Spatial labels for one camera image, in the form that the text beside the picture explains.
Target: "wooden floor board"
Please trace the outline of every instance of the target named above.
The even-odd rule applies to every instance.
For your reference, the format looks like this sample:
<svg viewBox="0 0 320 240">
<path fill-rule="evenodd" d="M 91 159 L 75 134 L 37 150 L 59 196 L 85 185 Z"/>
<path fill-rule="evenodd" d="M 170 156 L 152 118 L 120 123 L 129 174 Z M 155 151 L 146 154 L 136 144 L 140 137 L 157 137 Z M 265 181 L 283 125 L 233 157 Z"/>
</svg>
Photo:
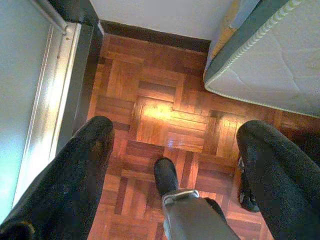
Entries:
<svg viewBox="0 0 320 240">
<path fill-rule="evenodd" d="M 115 140 L 89 239 L 165 239 L 153 176 L 161 156 L 175 164 L 180 187 L 217 201 L 241 239 L 272 239 L 261 214 L 239 204 L 236 133 L 246 121 L 262 120 L 294 140 L 320 132 L 320 120 L 207 92 L 206 57 L 115 35 L 104 39 L 88 119 L 110 118 Z"/>
</svg>

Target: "parquet tile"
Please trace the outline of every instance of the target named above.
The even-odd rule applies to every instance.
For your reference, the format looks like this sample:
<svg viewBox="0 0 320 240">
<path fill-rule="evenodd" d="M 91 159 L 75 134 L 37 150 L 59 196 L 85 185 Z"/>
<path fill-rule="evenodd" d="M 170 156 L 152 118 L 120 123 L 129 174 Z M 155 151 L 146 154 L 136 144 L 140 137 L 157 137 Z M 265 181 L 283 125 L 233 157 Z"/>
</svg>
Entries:
<svg viewBox="0 0 320 240">
<path fill-rule="evenodd" d="M 261 214 L 247 212 L 238 202 L 237 130 L 246 121 L 263 120 L 294 140 L 319 132 L 320 119 L 207 92 L 206 57 L 105 37 L 88 119 L 110 118 L 115 140 L 89 239 L 166 239 L 153 176 L 160 156 L 174 162 L 181 188 L 195 188 L 217 201 L 241 239 L 272 239 Z"/>
</svg>

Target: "shoe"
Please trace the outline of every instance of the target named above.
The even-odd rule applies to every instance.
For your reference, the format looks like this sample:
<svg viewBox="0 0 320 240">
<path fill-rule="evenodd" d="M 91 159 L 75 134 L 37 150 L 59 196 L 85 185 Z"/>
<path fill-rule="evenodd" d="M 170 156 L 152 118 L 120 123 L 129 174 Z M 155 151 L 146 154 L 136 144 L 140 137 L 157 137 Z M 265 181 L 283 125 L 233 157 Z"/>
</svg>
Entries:
<svg viewBox="0 0 320 240">
<path fill-rule="evenodd" d="M 243 207 L 245 210 L 252 213 L 260 212 L 256 199 L 250 189 L 249 181 L 244 172 L 241 173 L 241 188 L 239 194 L 239 201 L 241 207 Z"/>
<path fill-rule="evenodd" d="M 154 178 L 160 197 L 179 189 L 176 167 L 169 158 L 162 157 L 155 162 Z"/>
</svg>

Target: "white wall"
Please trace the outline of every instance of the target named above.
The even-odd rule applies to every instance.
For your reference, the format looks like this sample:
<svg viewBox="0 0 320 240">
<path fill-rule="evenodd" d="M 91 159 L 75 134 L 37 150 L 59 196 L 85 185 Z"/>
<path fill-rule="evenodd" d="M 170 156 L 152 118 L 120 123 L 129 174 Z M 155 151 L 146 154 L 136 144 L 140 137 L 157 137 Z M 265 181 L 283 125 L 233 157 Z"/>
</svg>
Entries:
<svg viewBox="0 0 320 240">
<path fill-rule="evenodd" d="M 91 0 L 102 20 L 211 40 L 233 0 Z"/>
</svg>

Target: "mattress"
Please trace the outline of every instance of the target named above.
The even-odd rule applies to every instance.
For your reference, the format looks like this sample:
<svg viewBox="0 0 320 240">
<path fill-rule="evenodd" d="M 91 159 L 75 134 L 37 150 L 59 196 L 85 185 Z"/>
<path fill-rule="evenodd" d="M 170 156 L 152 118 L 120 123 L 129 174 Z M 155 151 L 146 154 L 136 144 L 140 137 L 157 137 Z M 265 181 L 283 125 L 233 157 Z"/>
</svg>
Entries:
<svg viewBox="0 0 320 240">
<path fill-rule="evenodd" d="M 206 89 L 249 103 L 320 117 L 319 9 L 319 0 L 289 0 L 240 46 L 235 45 L 248 31 L 234 34 L 209 66 Z M 257 22 L 247 22 L 247 29 Z"/>
</svg>

